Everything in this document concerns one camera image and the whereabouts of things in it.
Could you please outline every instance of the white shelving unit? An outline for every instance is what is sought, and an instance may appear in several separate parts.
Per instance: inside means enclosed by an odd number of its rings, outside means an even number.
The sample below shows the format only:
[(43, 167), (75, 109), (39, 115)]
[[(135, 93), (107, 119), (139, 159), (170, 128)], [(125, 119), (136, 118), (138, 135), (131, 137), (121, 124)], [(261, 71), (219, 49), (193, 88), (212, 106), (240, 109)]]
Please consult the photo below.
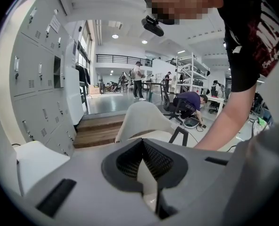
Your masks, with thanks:
[[(185, 67), (190, 67), (191, 70), (185, 70)], [(196, 72), (194, 69), (198, 69), (200, 71), (202, 71), (204, 75)], [(193, 81), (194, 79), (198, 79), (198, 80), (207, 80), (206, 77), (206, 73), (207, 71), (209, 71), (209, 67), (207, 67), (204, 63), (199, 62), (195, 57), (194, 54), (192, 53), (191, 56), (187, 56), (187, 57), (182, 57), (182, 58), (178, 58), (176, 57), (176, 80), (175, 80), (175, 94), (176, 94), (176, 90), (177, 90), (177, 86), (188, 86), (190, 87), (190, 91), (192, 91), (193, 88), (200, 88), (200, 89), (207, 89), (207, 87), (204, 86), (199, 86), (199, 85), (194, 85)], [(184, 79), (183, 81), (190, 81), (189, 84), (178, 84), (178, 78), (179, 78), (179, 74), (184, 74), (187, 75), (188, 78)]]

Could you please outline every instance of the jeans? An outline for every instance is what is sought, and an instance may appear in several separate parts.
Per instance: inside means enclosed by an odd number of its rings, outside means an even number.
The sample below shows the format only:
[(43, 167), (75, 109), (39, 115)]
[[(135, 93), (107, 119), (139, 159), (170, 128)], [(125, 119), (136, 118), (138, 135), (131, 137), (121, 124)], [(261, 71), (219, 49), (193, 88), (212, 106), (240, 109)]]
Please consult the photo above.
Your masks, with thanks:
[(143, 98), (143, 95), (141, 93), (141, 89), (142, 89), (142, 84), (141, 81), (134, 81), (134, 86), (133, 86), (133, 95), (134, 97), (137, 97), (138, 91), (139, 91), (139, 97)]
[[(173, 105), (177, 106), (178, 104), (178, 98), (174, 98), (173, 100)], [(196, 109), (193, 107), (193, 105), (187, 101), (187, 100), (183, 100), (179, 106), (180, 109), (185, 110), (181, 112), (181, 118), (182, 119), (186, 119), (188, 118), (190, 115), (192, 115)]]

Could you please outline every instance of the backpack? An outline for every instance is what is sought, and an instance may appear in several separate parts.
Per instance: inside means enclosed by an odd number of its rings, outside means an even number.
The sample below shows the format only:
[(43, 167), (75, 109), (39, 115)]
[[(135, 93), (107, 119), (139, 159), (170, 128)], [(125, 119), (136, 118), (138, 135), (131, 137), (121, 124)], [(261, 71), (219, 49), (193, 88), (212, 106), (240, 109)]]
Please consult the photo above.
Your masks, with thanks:
[(135, 72), (133, 69), (129, 71), (129, 77), (130, 79), (135, 79)]

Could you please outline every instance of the white t-shirt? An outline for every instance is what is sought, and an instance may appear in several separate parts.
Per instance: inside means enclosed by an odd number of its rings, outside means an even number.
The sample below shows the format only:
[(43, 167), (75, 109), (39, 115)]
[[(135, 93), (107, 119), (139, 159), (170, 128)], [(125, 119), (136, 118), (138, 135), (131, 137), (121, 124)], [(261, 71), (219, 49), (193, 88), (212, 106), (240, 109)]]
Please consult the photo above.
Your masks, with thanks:
[(221, 86), (219, 84), (216, 84), (216, 91), (217, 91), (217, 97), (223, 98), (223, 91), (221, 90)]
[(140, 67), (137, 66), (137, 65), (134, 66), (133, 71), (134, 71), (134, 74), (135, 74), (134, 80), (135, 80), (135, 81), (141, 81), (141, 77), (137, 74), (138, 71), (140, 72)]

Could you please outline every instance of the office chair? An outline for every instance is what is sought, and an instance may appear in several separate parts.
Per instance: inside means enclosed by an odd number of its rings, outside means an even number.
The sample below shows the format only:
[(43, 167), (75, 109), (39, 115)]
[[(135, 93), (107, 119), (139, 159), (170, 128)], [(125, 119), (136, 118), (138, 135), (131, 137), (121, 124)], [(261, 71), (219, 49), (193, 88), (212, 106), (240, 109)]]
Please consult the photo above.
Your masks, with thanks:
[(182, 102), (182, 99), (179, 99), (177, 106), (173, 105), (173, 102), (170, 102), (170, 98), (169, 95), (167, 93), (167, 91), (165, 90), (165, 85), (162, 84), (163, 89), (164, 89), (164, 109), (166, 111), (169, 111), (170, 114), (163, 114), (164, 116), (169, 116), (169, 120), (171, 120), (172, 118), (175, 118), (176, 120), (178, 120), (180, 122), (180, 125), (182, 125), (183, 121), (181, 119), (179, 119), (179, 115), (177, 115), (176, 113), (178, 113), (179, 111), (185, 111), (184, 109), (180, 109), (180, 104)]

